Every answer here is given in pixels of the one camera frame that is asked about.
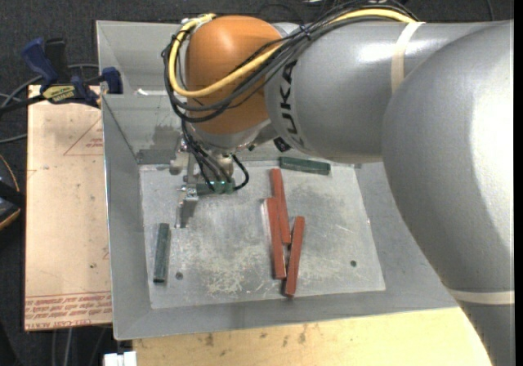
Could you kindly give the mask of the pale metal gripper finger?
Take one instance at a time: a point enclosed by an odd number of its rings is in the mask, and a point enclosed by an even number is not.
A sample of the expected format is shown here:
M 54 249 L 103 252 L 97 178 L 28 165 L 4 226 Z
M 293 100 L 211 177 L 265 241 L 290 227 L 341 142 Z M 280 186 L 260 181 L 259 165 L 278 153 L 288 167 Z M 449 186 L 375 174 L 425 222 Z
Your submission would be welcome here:
M 183 207 L 186 196 L 185 186 L 181 186 L 177 189 L 177 199 L 176 199 L 176 220 L 175 228 L 180 229 L 183 227 Z
M 187 188 L 186 195 L 183 198 L 183 219 L 188 221 L 193 215 L 196 205 L 199 201 L 199 195 L 196 188 Z

